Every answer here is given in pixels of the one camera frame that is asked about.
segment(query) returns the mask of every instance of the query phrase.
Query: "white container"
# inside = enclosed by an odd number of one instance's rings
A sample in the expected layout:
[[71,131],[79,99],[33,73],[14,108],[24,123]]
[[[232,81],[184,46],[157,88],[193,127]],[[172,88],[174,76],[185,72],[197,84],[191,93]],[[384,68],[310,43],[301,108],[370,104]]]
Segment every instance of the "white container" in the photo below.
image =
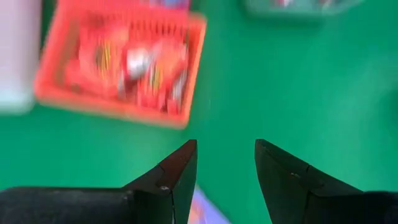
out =
[[0,4],[0,113],[23,113],[34,104],[42,1],[6,0]]

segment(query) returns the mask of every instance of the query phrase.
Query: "green table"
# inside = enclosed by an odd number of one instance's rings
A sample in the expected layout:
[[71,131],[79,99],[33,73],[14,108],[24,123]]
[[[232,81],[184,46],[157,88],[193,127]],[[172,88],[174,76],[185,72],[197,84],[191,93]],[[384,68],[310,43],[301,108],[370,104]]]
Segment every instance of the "green table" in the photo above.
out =
[[367,0],[300,25],[202,0],[208,30],[186,130],[43,106],[1,117],[0,189],[120,187],[198,139],[208,197],[233,223],[270,223],[254,165],[254,140],[265,138],[359,189],[398,190],[397,8]]

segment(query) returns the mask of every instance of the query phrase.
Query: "orange plastic basket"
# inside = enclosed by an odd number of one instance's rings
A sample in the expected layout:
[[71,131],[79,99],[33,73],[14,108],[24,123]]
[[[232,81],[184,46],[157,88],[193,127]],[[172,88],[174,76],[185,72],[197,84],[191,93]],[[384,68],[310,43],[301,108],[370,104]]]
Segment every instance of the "orange plastic basket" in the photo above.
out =
[[[182,41],[188,32],[188,78],[179,114],[79,93],[64,85],[66,64],[77,52],[79,27],[90,19],[129,21],[138,39],[161,36]],[[182,129],[190,116],[205,31],[206,20],[198,14],[141,8],[126,1],[58,1],[35,79],[36,97],[41,103],[70,110]]]

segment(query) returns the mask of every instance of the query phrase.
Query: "white object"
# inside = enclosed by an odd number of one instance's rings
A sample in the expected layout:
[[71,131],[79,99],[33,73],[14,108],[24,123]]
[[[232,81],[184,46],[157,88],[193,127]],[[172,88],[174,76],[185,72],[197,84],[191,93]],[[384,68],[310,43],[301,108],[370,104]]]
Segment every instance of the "white object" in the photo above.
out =
[[0,113],[33,106],[39,65],[42,0],[0,3]]

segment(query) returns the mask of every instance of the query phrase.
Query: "purple item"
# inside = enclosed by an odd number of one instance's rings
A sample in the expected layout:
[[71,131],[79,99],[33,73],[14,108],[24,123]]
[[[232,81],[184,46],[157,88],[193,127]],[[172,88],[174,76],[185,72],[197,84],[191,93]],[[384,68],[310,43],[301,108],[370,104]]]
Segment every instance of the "purple item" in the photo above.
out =
[[188,224],[230,224],[230,222],[196,187],[193,193]]

